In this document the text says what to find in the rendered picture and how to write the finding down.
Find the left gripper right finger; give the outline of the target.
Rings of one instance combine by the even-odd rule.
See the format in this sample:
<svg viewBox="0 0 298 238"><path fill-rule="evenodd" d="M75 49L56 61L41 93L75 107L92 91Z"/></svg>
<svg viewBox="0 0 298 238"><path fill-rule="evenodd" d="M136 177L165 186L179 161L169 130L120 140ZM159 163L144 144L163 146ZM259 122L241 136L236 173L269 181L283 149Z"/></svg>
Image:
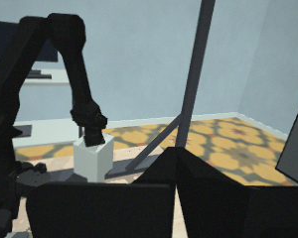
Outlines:
<svg viewBox="0 0 298 238"><path fill-rule="evenodd" d="M244 185L187 149L175 149L188 238L259 238L269 227L298 227L298 185Z"/></svg>

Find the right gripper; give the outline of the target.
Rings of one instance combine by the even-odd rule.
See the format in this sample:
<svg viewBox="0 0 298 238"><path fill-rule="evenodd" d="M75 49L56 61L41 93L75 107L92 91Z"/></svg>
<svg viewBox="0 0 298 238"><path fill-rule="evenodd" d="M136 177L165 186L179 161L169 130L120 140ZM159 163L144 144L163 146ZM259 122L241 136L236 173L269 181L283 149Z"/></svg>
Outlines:
<svg viewBox="0 0 298 238"><path fill-rule="evenodd" d="M29 162L16 161L10 169L0 172L0 238L5 238L8 233L12 232L12 221L18 218L21 196L18 195L17 200L9 201L8 190L9 180L12 180L14 174L18 174L20 164L23 170L34 166Z"/></svg>

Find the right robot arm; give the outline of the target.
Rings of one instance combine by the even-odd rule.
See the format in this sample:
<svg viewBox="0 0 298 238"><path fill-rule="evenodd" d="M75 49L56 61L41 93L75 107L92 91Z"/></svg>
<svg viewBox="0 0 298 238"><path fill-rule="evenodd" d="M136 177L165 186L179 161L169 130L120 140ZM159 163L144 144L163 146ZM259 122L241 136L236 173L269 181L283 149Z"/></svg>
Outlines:
<svg viewBox="0 0 298 238"><path fill-rule="evenodd" d="M77 14L62 13L51 13L46 19L22 18L0 57L0 172L16 163L12 139L23 134L13 127L20 108L19 92L47 39L62 55L74 96L70 113L73 121L84 128L85 146L105 144L102 129L106 128L107 118L91 97L82 55L86 42L83 19ZM28 170L23 170L20 164L18 174L9 180L8 200L17 200L18 195L27 197L31 190L49 182L50 178L44 163Z"/></svg>

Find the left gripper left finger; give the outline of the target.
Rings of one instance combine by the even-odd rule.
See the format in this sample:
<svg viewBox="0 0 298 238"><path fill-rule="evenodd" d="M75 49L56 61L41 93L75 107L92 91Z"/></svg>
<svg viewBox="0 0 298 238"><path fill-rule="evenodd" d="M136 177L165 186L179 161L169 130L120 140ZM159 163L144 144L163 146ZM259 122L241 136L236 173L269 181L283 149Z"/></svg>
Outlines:
<svg viewBox="0 0 298 238"><path fill-rule="evenodd" d="M33 238L172 238L177 152L132 183L50 181L26 198Z"/></svg>

